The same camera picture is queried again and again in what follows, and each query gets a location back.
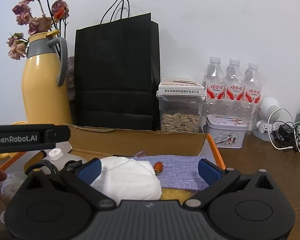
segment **white cable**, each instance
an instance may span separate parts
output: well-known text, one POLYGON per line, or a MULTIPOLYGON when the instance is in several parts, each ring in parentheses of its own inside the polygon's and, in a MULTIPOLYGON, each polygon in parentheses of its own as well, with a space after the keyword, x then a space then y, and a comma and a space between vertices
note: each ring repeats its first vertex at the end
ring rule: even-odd
MULTIPOLYGON (((285 148, 278 148, 278 147, 276 147, 276 146, 273 144, 273 142, 272 142, 272 140, 271 140, 271 137, 270 137, 270 131, 269 131, 269 122, 270 122, 270 118, 272 117, 272 115, 273 115, 275 112, 277 112, 277 111, 279 111, 279 110, 281 110, 281 109, 286 110, 286 111, 288 112, 288 114, 289 114, 290 117, 291 117, 291 120, 292 120, 293 125, 296 125, 296 124, 300 123, 300 121, 294 123, 294 122, 293 122, 292 115, 290 114, 290 112, 289 112, 287 109, 281 107, 281 108, 279 108, 279 109, 273 111, 273 112, 271 113, 271 115, 269 116, 269 118, 268 118, 268 123, 267 123, 267 125, 268 125, 268 129, 267 129, 267 130, 268 130, 268 136, 269 136, 269 139, 270 139, 270 142, 271 142, 272 146, 273 146, 275 149, 277 149, 277 150, 292 149, 293 146, 289 146, 289 147, 285 147, 285 148)), ((297 134, 296 134, 296 129, 293 129, 293 133, 294 133, 294 139, 295 139, 296 144, 297 144, 297 147, 298 147, 298 151, 299 151, 299 153, 300 153, 300 149, 299 149, 299 147, 300 147, 300 126, 298 127, 298 136, 297 136, 297 134)))
POLYGON ((272 142, 272 140, 271 140, 271 137, 270 137, 270 131, 269 131, 269 122, 270 122, 270 118, 272 117, 272 115, 275 113, 275 112, 277 112, 277 111, 279 111, 279 110, 281 110, 281 109, 284 109, 284 110, 286 110, 288 113, 289 113, 289 111, 287 110, 287 109, 285 109, 285 108, 283 108, 283 107, 281 107, 281 108, 279 108, 279 109, 277 109, 277 110, 274 110, 272 113, 271 113, 271 115, 269 116, 269 118, 268 118, 268 123, 267 123, 267 130, 268 130, 268 136, 269 136, 269 139, 270 139, 270 142, 271 142, 271 144, 272 144, 272 146, 275 148, 275 149, 277 149, 277 150, 286 150, 286 149, 292 149, 293 147, 292 146, 289 146, 289 147, 285 147, 285 148, 278 148, 278 147, 276 147, 274 144, 273 144, 273 142, 272 142))

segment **purple cloth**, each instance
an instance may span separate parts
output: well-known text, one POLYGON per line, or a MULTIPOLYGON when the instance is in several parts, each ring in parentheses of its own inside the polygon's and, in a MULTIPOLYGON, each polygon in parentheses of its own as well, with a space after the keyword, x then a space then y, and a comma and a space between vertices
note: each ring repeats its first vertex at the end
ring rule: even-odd
POLYGON ((137 161, 149 161, 152 166, 162 162, 163 171, 157 175, 163 188, 201 191, 209 185, 199 176, 198 163, 204 156, 159 155, 134 157, 137 161))

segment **finger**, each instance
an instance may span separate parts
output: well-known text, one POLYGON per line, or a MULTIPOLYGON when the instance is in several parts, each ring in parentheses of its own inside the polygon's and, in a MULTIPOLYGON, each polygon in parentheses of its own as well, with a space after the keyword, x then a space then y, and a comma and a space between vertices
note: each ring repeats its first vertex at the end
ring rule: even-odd
POLYGON ((7 174, 0 170, 0 181, 4 181, 7 178, 7 174))

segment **black rope handle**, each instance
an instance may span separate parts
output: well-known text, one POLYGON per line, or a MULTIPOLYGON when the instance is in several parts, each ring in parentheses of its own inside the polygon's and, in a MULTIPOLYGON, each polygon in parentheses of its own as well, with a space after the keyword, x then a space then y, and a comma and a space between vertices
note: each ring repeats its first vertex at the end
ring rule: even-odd
POLYGON ((114 9, 114 11, 113 11, 113 13, 112 13, 112 16, 111 16, 111 19, 110 19, 110 22, 112 22, 112 18, 113 18, 113 16, 114 16, 114 13, 115 13, 115 11, 117 10, 117 8, 119 7, 120 3, 122 2, 122 4, 124 4, 124 1, 127 1, 127 2, 128 2, 128 18, 129 18, 129 16, 130 16, 130 2, 129 2, 129 0, 121 0, 121 1, 118 3, 117 7, 114 9))
MULTIPOLYGON (((102 24, 103 19, 105 18, 106 14, 111 10, 111 8, 117 3, 118 0, 115 0, 114 4, 106 11, 106 13, 104 14, 104 16, 102 17, 100 24, 102 24)), ((122 12, 123 12, 123 5, 124 3, 122 3, 122 10, 121 10, 121 15, 120 15, 120 19, 122 19, 122 12)))

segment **red and white label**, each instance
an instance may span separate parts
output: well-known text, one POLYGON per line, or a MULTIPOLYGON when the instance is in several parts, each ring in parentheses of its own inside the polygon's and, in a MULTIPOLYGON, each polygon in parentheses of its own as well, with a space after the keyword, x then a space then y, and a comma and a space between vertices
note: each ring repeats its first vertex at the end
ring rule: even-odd
POLYGON ((226 87, 226 99, 240 101, 243 98, 244 85, 235 83, 226 87))
POLYGON ((258 103, 260 101, 261 89, 256 87, 245 87, 243 100, 249 103, 258 103))
POLYGON ((206 82, 207 98, 223 99, 225 93, 225 85, 221 83, 206 82))

